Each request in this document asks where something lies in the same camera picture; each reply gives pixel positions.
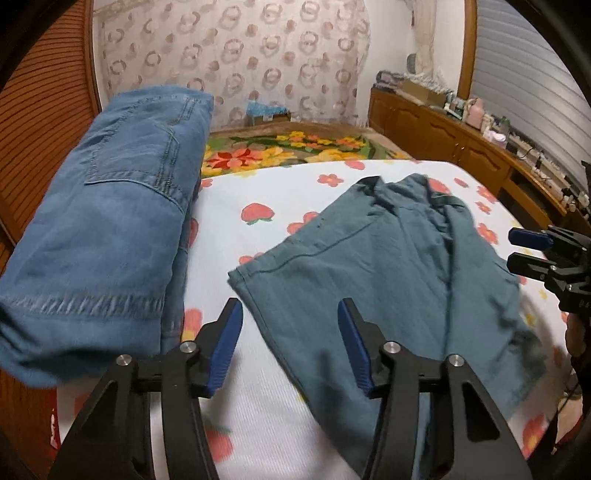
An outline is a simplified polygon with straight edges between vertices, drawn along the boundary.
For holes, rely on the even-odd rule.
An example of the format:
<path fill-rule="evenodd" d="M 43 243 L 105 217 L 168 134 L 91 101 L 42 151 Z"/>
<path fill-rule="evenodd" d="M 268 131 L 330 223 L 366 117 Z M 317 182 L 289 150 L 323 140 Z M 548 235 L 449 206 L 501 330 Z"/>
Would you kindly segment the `right hand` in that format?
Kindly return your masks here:
<path fill-rule="evenodd" d="M 585 338 L 589 324 L 587 317 L 581 317 L 575 313 L 568 314 L 565 342 L 569 354 L 574 358 L 582 356 L 587 349 Z"/>

